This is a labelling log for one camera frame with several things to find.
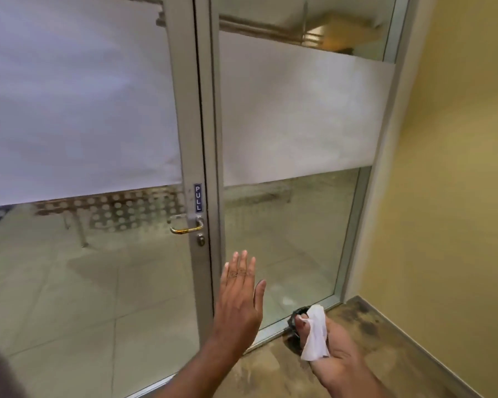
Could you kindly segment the person's left hand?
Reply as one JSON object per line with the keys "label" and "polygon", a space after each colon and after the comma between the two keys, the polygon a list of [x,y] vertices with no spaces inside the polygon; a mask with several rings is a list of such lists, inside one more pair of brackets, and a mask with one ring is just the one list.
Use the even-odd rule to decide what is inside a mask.
{"label": "person's left hand", "polygon": [[260,329],[256,311],[253,305],[254,289],[256,282],[256,258],[247,255],[247,295],[238,292],[238,260],[242,252],[234,252],[230,261],[230,285],[225,300],[221,300],[221,278],[219,293],[214,311],[212,334],[237,333],[254,337]]}

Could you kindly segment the person's right hand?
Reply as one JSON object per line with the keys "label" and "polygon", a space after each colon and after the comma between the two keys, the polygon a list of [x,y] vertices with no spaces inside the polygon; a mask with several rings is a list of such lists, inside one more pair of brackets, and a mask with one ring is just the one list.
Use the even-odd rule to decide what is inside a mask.
{"label": "person's right hand", "polygon": [[316,376],[318,381],[320,374],[325,371],[325,369],[332,367],[332,362],[367,367],[360,354],[359,348],[345,328],[332,321],[328,316],[326,316],[326,328],[328,332],[326,344],[330,352],[330,357],[309,362],[312,373]]}

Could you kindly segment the black bottle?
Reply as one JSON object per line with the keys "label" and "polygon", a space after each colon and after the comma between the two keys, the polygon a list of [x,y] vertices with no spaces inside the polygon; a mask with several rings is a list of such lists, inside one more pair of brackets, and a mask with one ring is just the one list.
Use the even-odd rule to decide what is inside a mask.
{"label": "black bottle", "polygon": [[300,336],[295,325],[295,318],[297,316],[307,314],[310,307],[311,306],[304,306],[295,309],[287,320],[288,329],[284,337],[284,343],[286,347],[289,348],[292,353],[297,356],[300,356],[302,354],[303,349],[301,348]]}

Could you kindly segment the white tissue wipe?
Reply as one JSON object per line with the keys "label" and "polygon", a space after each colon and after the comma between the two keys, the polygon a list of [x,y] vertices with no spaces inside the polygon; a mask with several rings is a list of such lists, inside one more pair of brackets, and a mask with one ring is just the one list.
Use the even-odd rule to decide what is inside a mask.
{"label": "white tissue wipe", "polygon": [[300,358],[303,361],[312,362],[330,357],[326,344],[328,332],[323,306],[319,304],[310,306],[306,317],[300,315],[300,319],[310,327]]}

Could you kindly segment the person's right forearm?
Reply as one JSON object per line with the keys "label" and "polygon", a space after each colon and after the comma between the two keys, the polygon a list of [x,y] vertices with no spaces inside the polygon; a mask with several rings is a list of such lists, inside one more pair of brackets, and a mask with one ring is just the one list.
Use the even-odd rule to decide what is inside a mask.
{"label": "person's right forearm", "polygon": [[332,362],[319,381],[331,398],[390,398],[380,381],[365,366]]}

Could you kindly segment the person's left forearm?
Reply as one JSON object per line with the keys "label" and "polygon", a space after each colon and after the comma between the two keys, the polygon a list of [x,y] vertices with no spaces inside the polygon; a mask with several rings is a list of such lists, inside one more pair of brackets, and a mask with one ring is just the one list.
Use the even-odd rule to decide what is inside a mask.
{"label": "person's left forearm", "polygon": [[218,333],[151,398],[213,398],[213,395],[254,337]]}

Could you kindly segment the metal bench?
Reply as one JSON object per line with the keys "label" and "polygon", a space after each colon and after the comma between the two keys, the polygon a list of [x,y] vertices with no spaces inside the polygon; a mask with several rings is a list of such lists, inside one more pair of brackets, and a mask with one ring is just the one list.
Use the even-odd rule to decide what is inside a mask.
{"label": "metal bench", "polygon": [[284,180],[228,186],[224,188],[224,201],[227,204],[256,204],[270,200],[291,202],[293,189]]}

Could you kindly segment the fixed frosted glass panel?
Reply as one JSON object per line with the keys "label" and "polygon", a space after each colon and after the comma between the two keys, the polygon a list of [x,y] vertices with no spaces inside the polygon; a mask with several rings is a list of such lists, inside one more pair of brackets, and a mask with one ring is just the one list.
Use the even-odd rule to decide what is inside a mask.
{"label": "fixed frosted glass panel", "polygon": [[[342,302],[419,0],[211,0],[225,253],[266,280],[254,344]],[[227,204],[287,181],[291,202]]]}

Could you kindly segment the aluminium framed glass door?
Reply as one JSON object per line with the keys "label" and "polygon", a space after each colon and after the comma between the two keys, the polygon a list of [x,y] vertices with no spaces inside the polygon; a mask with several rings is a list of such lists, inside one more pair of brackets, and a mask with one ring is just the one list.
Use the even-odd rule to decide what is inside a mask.
{"label": "aluminium framed glass door", "polygon": [[[0,0],[0,358],[22,398],[149,398],[212,323],[194,0]],[[181,185],[199,232],[33,202]]]}

